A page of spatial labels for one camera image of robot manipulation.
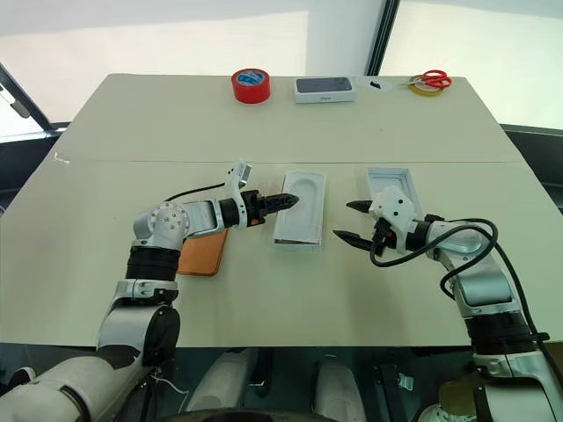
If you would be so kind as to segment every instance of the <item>scissors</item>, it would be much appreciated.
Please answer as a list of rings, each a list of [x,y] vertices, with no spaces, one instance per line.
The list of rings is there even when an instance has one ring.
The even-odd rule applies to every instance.
[[[448,88],[451,85],[451,79],[448,74],[443,70],[428,70],[422,75],[414,78],[413,81],[409,81],[401,85],[414,85],[414,84],[425,84],[426,86],[431,86],[432,88]]]

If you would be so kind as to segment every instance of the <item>red tape roll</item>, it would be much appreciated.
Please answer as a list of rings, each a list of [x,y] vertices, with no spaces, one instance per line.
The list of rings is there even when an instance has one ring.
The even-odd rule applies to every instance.
[[[235,98],[241,103],[256,104],[270,97],[270,75],[261,69],[242,69],[230,77]]]

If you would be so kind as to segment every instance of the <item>brown leather phone case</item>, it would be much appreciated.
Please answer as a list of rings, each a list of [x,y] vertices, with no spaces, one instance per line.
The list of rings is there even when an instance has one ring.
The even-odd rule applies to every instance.
[[[227,231],[197,239],[187,239],[179,256],[178,274],[207,276],[217,274]]]

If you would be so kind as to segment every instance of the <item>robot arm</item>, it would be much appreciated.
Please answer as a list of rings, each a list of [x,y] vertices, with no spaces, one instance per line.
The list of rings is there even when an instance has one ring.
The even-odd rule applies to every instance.
[[[426,252],[451,274],[443,279],[444,290],[449,283],[451,293],[446,293],[457,303],[472,340],[475,365],[488,380],[475,394],[479,420],[563,421],[557,368],[542,344],[547,336],[530,328],[515,286],[489,254],[496,243],[493,224],[494,234],[488,235],[472,222],[446,222],[435,215],[415,220],[412,202],[395,187],[380,192],[373,202],[348,206],[374,218],[375,234],[371,241],[346,231],[335,234],[370,251],[375,265],[402,264]],[[377,261],[386,247],[412,254]]]
[[[172,302],[184,240],[258,225],[267,214],[297,203],[289,194],[241,193],[250,169],[241,161],[228,171],[226,200],[165,201],[137,216],[127,274],[118,281],[100,327],[96,355],[61,362],[0,397],[0,420],[115,418],[135,385],[174,353],[179,314]]]

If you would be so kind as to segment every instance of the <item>yellow tape roll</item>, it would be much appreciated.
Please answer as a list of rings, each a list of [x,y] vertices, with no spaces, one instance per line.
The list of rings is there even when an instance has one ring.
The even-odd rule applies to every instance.
[[[420,79],[422,75],[415,75],[409,79],[409,82],[414,82],[417,79]],[[422,95],[424,97],[437,97],[438,95],[442,94],[444,91],[443,88],[435,88],[433,86],[428,86],[420,81],[420,84],[412,84],[408,85],[408,89],[414,92],[415,94]]]

